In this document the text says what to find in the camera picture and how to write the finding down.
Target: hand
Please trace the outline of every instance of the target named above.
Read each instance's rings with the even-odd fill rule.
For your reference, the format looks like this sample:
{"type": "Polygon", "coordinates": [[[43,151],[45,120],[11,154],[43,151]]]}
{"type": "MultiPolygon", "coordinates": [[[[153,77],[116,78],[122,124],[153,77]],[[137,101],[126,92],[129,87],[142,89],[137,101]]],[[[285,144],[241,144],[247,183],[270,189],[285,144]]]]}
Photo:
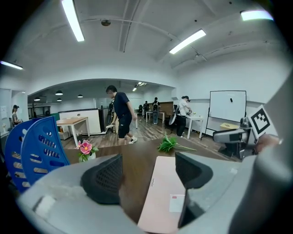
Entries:
{"type": "Polygon", "coordinates": [[[279,144],[279,138],[273,137],[273,136],[268,135],[268,134],[263,134],[259,138],[259,140],[258,140],[258,142],[257,142],[257,144],[255,146],[255,150],[256,150],[257,153],[260,153],[266,146],[269,146],[269,145],[274,146],[274,145],[277,145],[277,144],[279,144]]]}

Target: yellow box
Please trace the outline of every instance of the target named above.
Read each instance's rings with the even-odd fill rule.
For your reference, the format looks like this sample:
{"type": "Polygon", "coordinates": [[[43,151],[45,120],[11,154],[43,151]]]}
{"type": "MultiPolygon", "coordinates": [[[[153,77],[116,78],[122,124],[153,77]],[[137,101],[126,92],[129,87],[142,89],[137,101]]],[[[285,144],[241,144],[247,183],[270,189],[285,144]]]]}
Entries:
{"type": "Polygon", "coordinates": [[[239,128],[239,126],[237,126],[237,125],[226,123],[226,122],[222,123],[220,125],[220,127],[221,127],[221,130],[230,130],[230,129],[238,129],[239,128]]]}

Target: navy t-shirt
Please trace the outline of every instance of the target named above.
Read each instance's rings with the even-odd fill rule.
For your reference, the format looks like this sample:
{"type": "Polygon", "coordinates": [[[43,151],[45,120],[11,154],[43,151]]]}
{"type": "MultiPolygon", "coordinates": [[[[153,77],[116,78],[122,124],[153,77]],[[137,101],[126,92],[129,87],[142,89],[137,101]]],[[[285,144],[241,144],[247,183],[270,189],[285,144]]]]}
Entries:
{"type": "Polygon", "coordinates": [[[127,102],[129,102],[129,99],[125,93],[116,93],[114,99],[114,110],[118,119],[120,119],[125,114],[130,114],[130,110],[128,109],[128,106],[126,104],[127,102]]]}

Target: plant stem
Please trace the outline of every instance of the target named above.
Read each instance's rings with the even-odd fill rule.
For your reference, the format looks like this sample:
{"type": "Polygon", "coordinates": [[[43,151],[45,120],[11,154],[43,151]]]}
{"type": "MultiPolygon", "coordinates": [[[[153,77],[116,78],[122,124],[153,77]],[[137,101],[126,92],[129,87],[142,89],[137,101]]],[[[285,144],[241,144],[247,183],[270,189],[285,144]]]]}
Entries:
{"type": "Polygon", "coordinates": [[[190,149],[190,150],[196,151],[196,149],[188,148],[188,147],[185,147],[185,146],[183,146],[181,144],[178,144],[178,143],[175,146],[180,147],[180,148],[184,148],[184,149],[190,149]]]}

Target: pink laptop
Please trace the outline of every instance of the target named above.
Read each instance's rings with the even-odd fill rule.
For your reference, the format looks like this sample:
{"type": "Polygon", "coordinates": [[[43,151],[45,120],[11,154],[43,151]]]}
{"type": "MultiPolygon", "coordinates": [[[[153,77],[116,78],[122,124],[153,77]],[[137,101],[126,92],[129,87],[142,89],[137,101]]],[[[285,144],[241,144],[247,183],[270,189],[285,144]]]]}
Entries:
{"type": "Polygon", "coordinates": [[[138,227],[152,233],[176,233],[184,195],[175,158],[158,156],[138,227]]]}

